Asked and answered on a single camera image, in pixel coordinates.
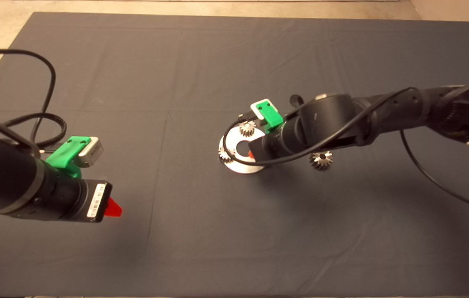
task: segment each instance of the red tip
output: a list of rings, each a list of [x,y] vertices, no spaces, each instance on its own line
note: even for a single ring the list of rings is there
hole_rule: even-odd
[[[122,215],[122,208],[113,201],[112,198],[109,198],[107,201],[106,211],[104,211],[104,216],[109,217],[121,217]]]

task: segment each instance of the gray cloth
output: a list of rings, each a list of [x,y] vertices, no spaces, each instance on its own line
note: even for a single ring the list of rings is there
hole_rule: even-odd
[[[252,102],[469,83],[469,23],[35,13],[12,48],[56,66],[49,111],[106,151],[100,224],[0,216],[0,296],[469,295],[469,206],[396,133],[238,175],[225,127]],[[45,66],[0,62],[0,120],[40,109]],[[29,125],[17,130],[25,135]],[[40,138],[58,128],[43,125]],[[425,128],[418,158],[469,197],[469,147]]]

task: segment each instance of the gear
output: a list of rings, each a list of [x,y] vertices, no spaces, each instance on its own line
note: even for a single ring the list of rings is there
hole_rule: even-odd
[[[229,155],[227,155],[227,152],[225,152],[225,149],[223,149],[223,147],[218,149],[218,157],[223,163],[232,162],[231,158],[229,157]]]
[[[324,171],[331,166],[333,162],[330,151],[316,152],[310,155],[310,164],[318,171]]]
[[[240,128],[240,134],[244,137],[250,137],[255,132],[255,121],[245,121],[240,123],[238,126]]]

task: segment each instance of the metal disc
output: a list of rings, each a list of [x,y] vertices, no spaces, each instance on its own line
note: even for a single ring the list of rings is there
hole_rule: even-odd
[[[227,133],[227,139],[225,140],[225,145],[227,147],[226,149],[230,150],[231,153],[234,153],[234,156],[236,156],[237,159],[248,161],[248,162],[255,161],[255,159],[252,159],[249,156],[240,155],[237,152],[236,147],[238,146],[240,142],[244,142],[244,141],[251,142],[254,139],[260,138],[264,135],[265,134],[262,132],[262,130],[255,128],[255,132],[251,136],[243,136],[242,134],[240,134],[240,128],[238,126],[233,127],[231,128],[231,130],[229,130],[229,133]],[[222,144],[223,144],[223,136],[220,139],[218,149],[222,147]],[[224,164],[226,167],[230,168],[232,171],[236,173],[240,173],[240,174],[252,174],[264,168],[263,166],[247,166],[237,161],[231,161],[231,162],[224,163]]]

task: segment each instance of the floor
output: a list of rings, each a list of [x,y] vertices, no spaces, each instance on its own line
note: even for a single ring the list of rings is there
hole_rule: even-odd
[[[9,47],[32,12],[36,11],[469,21],[469,1],[465,0],[399,0],[398,2],[0,0],[0,48]]]

